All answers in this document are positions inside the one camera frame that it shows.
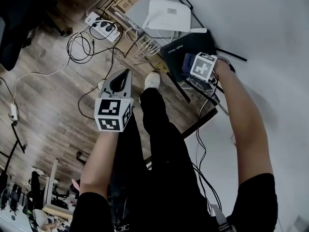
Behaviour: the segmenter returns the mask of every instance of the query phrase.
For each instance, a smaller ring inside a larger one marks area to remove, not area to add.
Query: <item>white sneaker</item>
[[[145,88],[144,90],[154,87],[156,89],[160,86],[160,74],[158,72],[150,72],[145,79]]]
[[[37,169],[37,168],[31,168],[31,172],[37,172],[38,175],[44,175],[45,173],[40,170],[40,169]]]

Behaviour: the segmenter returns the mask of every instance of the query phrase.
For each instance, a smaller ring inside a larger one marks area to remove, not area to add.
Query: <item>black sleeve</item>
[[[228,218],[237,232],[273,232],[277,218],[274,175],[260,174],[240,185],[233,213]]]
[[[70,232],[75,231],[113,232],[110,207],[104,197],[87,192],[78,198],[70,226]]]

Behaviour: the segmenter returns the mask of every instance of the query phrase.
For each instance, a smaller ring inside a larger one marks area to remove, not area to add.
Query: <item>hand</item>
[[[214,71],[218,76],[220,76],[225,72],[230,72],[231,69],[227,62],[225,62],[222,59],[217,59],[216,64],[214,66]]]

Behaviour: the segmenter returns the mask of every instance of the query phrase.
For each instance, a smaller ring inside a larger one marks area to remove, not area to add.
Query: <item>black router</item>
[[[198,54],[200,52],[207,53],[208,55],[217,54],[209,30],[206,33],[190,33],[163,46],[160,50],[162,58],[177,82],[182,82],[185,79],[185,77],[182,76],[185,54]]]

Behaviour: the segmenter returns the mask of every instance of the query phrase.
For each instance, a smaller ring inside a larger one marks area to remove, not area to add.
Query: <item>black pants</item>
[[[121,222],[128,216],[139,228],[141,223],[155,229],[174,222],[175,229],[176,224],[205,221],[205,216],[209,217],[206,200],[200,194],[182,135],[169,122],[162,96],[155,88],[148,88],[140,101],[144,127],[150,135],[152,170],[148,171],[143,161],[140,134],[132,116],[119,135],[114,159],[110,183],[113,222],[115,217]]]
[[[32,195],[33,209],[42,210],[42,208],[43,208],[43,195],[41,193],[39,174],[37,172],[32,172],[31,195]]]

